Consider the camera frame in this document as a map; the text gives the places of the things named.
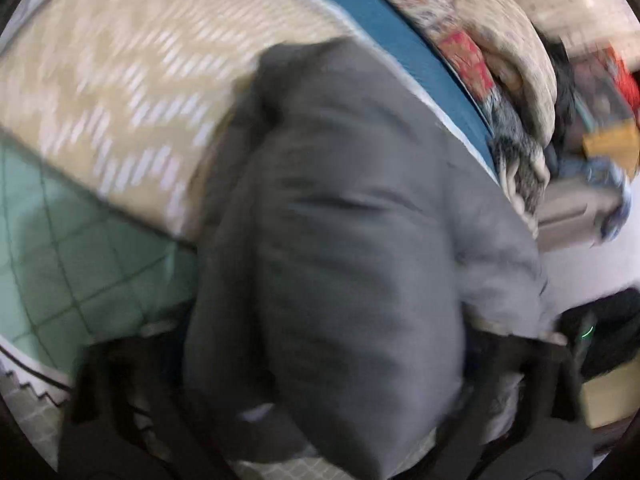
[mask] folded blanket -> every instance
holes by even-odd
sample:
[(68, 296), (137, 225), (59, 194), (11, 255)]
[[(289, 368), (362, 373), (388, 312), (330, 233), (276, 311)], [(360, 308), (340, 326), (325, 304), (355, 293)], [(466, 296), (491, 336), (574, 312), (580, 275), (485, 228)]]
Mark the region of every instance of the folded blanket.
[[(527, 85), (525, 85), (519, 69), (511, 61), (501, 56), (500, 48), (504, 47), (508, 51), (506, 45), (512, 46), (512, 43), (515, 42), (508, 43), (506, 40), (494, 39), (499, 37), (500, 27), (497, 25), (493, 27), (495, 30), (492, 35), (486, 34), (486, 36), (487, 38), (490, 36), (490, 39), (499, 48), (492, 49), (489, 52), (489, 57), (486, 57), (464, 29), (465, 22), (460, 19), (454, 8), (458, 0), (389, 1), (415, 23), (424, 37), (436, 44), (478, 102), (482, 113), (494, 131), (491, 148), (500, 185), (516, 211), (522, 216), (531, 231), (536, 234), (538, 229), (535, 211), (544, 195), (549, 175), (545, 167), (543, 146), (535, 138), (527, 135), (527, 131), (534, 130), (532, 119), (534, 116), (542, 117), (538, 121), (539, 123), (547, 121), (549, 119), (548, 110), (543, 106), (546, 104), (543, 98), (532, 100), (532, 103), (539, 105), (538, 108), (542, 112), (533, 105), (531, 113), (526, 113), (526, 117), (530, 120), (528, 121), (529, 128), (525, 128), (512, 101), (517, 102), (520, 110), (529, 110), (528, 97), (531, 95), (538, 97), (539, 93), (545, 96), (546, 86), (540, 86), (536, 84), (536, 81), (529, 84), (531, 79), (527, 80)], [(493, 23), (491, 13), (488, 12), (487, 15), (489, 19), (486, 21)], [(471, 17), (466, 16), (467, 22), (471, 22), (471, 20)], [(482, 17), (479, 16), (477, 21), (482, 21)], [(535, 30), (530, 23), (528, 26), (535, 35)], [(528, 33), (526, 27), (527, 25), (523, 23), (522, 28)], [(541, 48), (542, 56), (546, 57), (542, 44)], [(505, 93), (500, 85), (495, 83), (492, 72), (497, 75), (508, 93)], [(526, 73), (530, 78), (535, 79), (535, 68), (533, 68), (533, 72)], [(554, 85), (555, 79), (546, 81), (546, 83)], [(553, 111), (553, 107), (551, 107), (551, 121), (553, 121)]]
[(495, 73), (511, 72), (505, 79), (507, 88), (520, 77), (522, 91), (512, 98), (530, 133), (540, 145), (548, 145), (554, 132), (556, 76), (527, 15), (513, 0), (455, 0), (454, 7), (471, 38), (493, 54), (491, 60), (497, 58)]
[(212, 156), (184, 384), (229, 459), (388, 478), (455, 398), (463, 305), (548, 330), (529, 231), (353, 40), (268, 50)]

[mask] white wall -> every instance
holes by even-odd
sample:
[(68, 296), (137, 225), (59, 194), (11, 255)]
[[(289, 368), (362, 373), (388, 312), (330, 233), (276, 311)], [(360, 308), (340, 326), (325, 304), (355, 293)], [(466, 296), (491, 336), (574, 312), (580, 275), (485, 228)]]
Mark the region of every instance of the white wall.
[(632, 192), (631, 215), (618, 238), (543, 255), (560, 311), (640, 283), (640, 178)]

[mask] gray fabric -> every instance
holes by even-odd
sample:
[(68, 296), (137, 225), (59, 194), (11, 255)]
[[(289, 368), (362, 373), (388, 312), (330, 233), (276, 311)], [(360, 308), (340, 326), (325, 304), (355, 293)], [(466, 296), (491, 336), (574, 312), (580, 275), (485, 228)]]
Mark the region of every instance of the gray fabric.
[(526, 226), (354, 41), (267, 51), (212, 151), (184, 382), (228, 458), (387, 478), (458, 391), (461, 304), (541, 329)]

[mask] floral fabric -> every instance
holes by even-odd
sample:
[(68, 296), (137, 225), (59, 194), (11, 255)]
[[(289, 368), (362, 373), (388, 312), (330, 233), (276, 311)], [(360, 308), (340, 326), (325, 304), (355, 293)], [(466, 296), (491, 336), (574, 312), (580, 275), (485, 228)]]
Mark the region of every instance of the floral fabric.
[(452, 64), (460, 79), (480, 102), (494, 87), (494, 79), (484, 63), (482, 51), (464, 30), (457, 30), (438, 42), (438, 47)]
[(556, 74), (527, 15), (513, 0), (455, 0), (454, 7), (483, 51), (516, 67), (523, 83), (523, 122), (542, 146), (548, 145), (556, 121)]

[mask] blue fabric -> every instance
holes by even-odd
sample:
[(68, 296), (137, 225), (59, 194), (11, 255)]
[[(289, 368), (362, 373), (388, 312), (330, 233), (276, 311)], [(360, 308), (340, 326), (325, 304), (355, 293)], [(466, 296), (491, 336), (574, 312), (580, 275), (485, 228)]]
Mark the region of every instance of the blue fabric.
[(424, 40), (385, 0), (333, 0), (429, 93), (471, 144), (480, 152), (489, 168), (494, 162), (488, 141), (492, 134), (478, 111), (458, 87), (440, 59)]
[(604, 219), (600, 234), (603, 242), (610, 242), (620, 233), (631, 213), (631, 186), (625, 172), (606, 156), (561, 158), (558, 161), (558, 177), (583, 176), (590, 186), (612, 187), (620, 191), (622, 203)]

